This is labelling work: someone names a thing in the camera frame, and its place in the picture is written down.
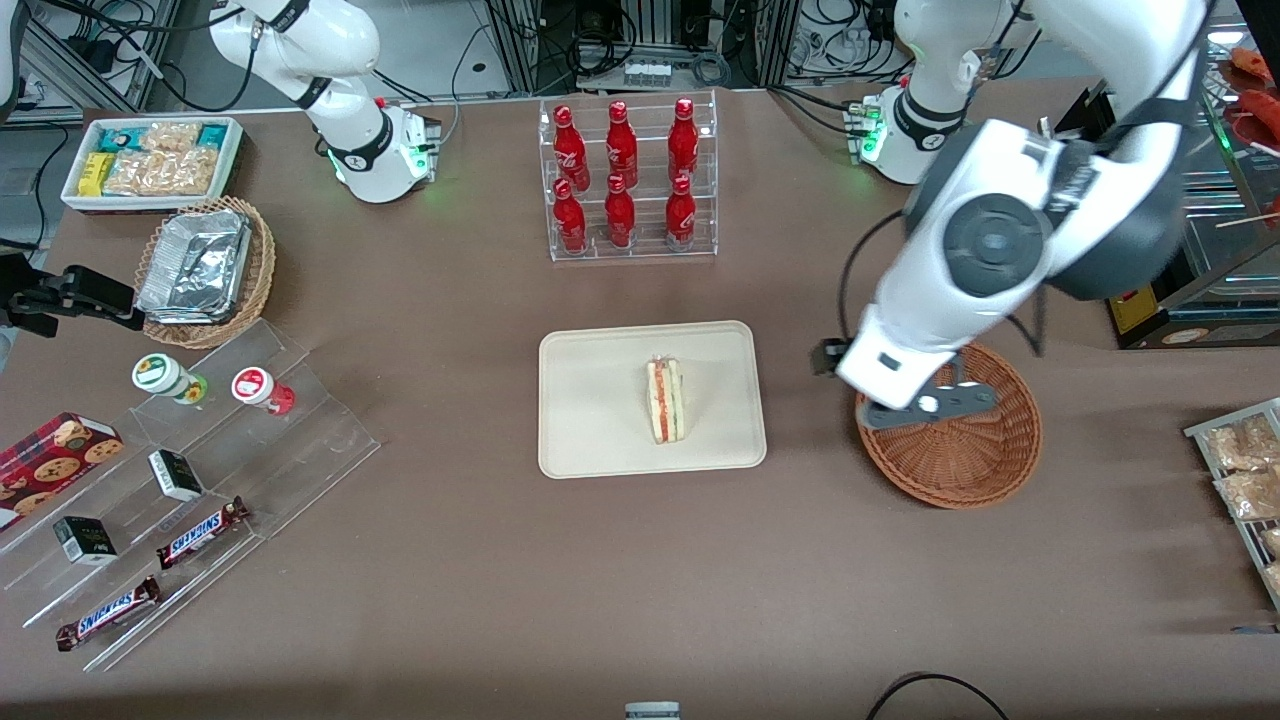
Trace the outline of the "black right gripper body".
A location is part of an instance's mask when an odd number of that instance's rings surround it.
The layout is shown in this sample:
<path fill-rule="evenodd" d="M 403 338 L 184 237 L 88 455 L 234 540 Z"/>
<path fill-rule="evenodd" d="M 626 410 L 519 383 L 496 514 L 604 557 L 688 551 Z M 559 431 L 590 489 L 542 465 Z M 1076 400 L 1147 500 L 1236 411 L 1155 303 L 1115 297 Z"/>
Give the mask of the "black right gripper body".
<path fill-rule="evenodd" d="M 59 320 L 50 311 L 61 306 L 61 275 L 32 268 L 22 254 L 1 255 L 1 327 L 54 338 Z"/>

